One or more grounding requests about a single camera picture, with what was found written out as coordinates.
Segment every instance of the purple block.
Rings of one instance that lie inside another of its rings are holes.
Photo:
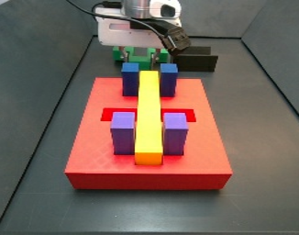
[[[113,112],[112,114],[112,145],[115,155],[135,154],[135,113]]]
[[[163,129],[164,155],[184,155],[187,131],[188,125],[185,114],[165,113]]]

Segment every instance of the blue block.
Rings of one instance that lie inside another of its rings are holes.
[[[115,155],[135,154],[135,113],[113,112],[112,114],[112,145]]]
[[[139,93],[140,68],[136,62],[124,62],[123,75],[123,96],[137,96]]]
[[[160,64],[160,97],[173,97],[177,78],[177,67],[173,63]]]
[[[187,116],[184,113],[165,113],[163,127],[164,155],[184,155],[187,140]]]

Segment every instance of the toy blocks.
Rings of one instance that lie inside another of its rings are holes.
[[[133,156],[113,155],[111,120],[99,119],[105,107],[119,111],[136,109],[137,97],[123,97],[121,86],[121,78],[97,78],[95,81],[67,161],[65,175],[73,188],[221,189],[232,176],[232,168],[201,80],[177,79],[176,96],[160,99],[161,110],[193,110],[191,115],[191,111],[187,112],[187,118],[193,119],[187,123],[184,155],[164,156],[160,165],[136,165]]]
[[[176,64],[160,64],[160,96],[173,97],[177,78]]]
[[[163,161],[157,72],[140,72],[135,163],[160,165]]]
[[[124,62],[123,64],[123,96],[137,96],[139,93],[139,64]]]
[[[163,130],[164,155],[184,155],[187,130],[188,126],[185,114],[165,113]]]
[[[135,113],[115,112],[112,114],[112,145],[115,155],[135,154]]]

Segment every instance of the black cable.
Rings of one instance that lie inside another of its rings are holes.
[[[135,22],[143,26],[145,26],[148,29],[151,29],[155,34],[157,35],[159,39],[163,40],[164,36],[151,27],[148,26],[145,23],[143,23],[140,20],[129,18],[129,17],[115,17],[115,16],[108,16],[108,15],[101,15],[97,14],[95,12],[87,11],[85,9],[80,8],[76,4],[73,4],[69,0],[67,0],[80,11],[83,11],[85,14],[93,16],[93,17],[101,17],[101,18],[112,18],[112,19],[119,19],[119,20],[125,20],[129,22]]]
[[[92,12],[96,12],[96,8],[99,7],[99,6],[103,6],[103,3],[96,3],[93,6],[92,6]]]

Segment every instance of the red block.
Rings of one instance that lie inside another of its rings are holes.
[[[201,81],[179,79],[173,98],[161,108],[193,110],[184,156],[164,156],[163,165],[135,165],[133,156],[112,154],[111,122],[100,121],[104,107],[136,108],[137,97],[123,97],[120,78],[97,78],[69,154],[65,175],[77,189],[220,189],[232,168],[216,129]]]

